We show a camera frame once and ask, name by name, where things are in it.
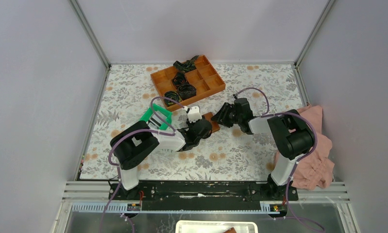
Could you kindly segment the green plastic card box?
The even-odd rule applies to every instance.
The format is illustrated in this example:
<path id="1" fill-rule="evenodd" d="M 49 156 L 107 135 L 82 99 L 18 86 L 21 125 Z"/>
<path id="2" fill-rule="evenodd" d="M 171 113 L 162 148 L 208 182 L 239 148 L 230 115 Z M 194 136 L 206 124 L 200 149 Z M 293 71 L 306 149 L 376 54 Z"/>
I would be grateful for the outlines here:
<path id="1" fill-rule="evenodd" d="M 171 116 L 172 113 L 170 111 L 157 104 L 153 104 L 153 110 L 149 107 L 140 120 L 145 121 L 151 129 L 166 130 L 169 126 L 165 122 L 171 124 Z"/>

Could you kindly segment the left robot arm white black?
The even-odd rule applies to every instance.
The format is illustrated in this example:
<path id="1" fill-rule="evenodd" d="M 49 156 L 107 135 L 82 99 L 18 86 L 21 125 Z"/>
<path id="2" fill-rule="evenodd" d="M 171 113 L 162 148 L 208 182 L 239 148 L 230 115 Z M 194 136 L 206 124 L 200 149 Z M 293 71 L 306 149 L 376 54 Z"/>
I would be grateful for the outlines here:
<path id="1" fill-rule="evenodd" d="M 171 113 L 153 105 L 143 117 L 115 136 L 111 142 L 110 156 L 115 156 L 121 182 L 120 193 L 128 200 L 138 195 L 137 167 L 156 150 L 188 151 L 198 146 L 202 139 L 212 134 L 212 124 L 198 106 L 185 107 L 187 127 L 171 128 Z"/>

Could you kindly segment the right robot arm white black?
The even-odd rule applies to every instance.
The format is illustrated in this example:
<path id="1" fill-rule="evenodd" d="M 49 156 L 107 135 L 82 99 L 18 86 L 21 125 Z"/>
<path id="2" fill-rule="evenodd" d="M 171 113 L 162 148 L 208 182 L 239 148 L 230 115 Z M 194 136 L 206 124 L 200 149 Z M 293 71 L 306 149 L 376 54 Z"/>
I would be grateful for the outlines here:
<path id="1" fill-rule="evenodd" d="M 211 120 L 225 127 L 238 125 L 246 134 L 270 133 L 280 153 L 274 170 L 267 181 L 266 193 L 273 200 L 285 193 L 284 185 L 290 184 L 297 164 L 315 150 L 318 140 L 314 127 L 296 110 L 277 114 L 255 116 L 246 98 L 233 104 L 224 103 Z"/>

